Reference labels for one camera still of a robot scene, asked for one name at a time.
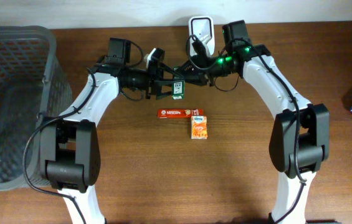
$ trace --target brown table surface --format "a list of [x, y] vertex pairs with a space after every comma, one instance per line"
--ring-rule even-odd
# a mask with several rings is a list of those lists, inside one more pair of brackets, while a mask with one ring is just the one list
[[[330, 158], [311, 186], [307, 220], [352, 223], [352, 22], [248, 24], [290, 83], [330, 111]], [[186, 60], [187, 27], [53, 30], [57, 57], [74, 97], [110, 37], [130, 39], [145, 53], [165, 49], [170, 66]], [[215, 26], [216, 51], [224, 45]], [[132, 61], [138, 60], [133, 50]], [[229, 88], [236, 75], [219, 80]], [[274, 207], [277, 171], [269, 157], [273, 118], [245, 81], [228, 93], [186, 85], [184, 100], [119, 96], [98, 126], [100, 209], [109, 222], [215, 223], [266, 219]], [[208, 140], [191, 140], [188, 119], [158, 119], [160, 108], [202, 108]], [[0, 223], [70, 223], [61, 198], [31, 189], [0, 192]]]

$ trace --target gray plastic bin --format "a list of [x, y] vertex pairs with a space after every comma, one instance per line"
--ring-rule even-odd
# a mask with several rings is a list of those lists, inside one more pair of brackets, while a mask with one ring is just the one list
[[[55, 56], [54, 35], [43, 27], [0, 27], [0, 190], [25, 187], [22, 155], [44, 116], [58, 116], [72, 92]], [[27, 172], [39, 186], [39, 135], [29, 148]]]

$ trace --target red stick packet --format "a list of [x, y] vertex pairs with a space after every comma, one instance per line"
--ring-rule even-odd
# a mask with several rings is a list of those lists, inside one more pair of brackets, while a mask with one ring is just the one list
[[190, 118], [191, 116], [203, 115], [202, 109], [160, 109], [158, 118]]

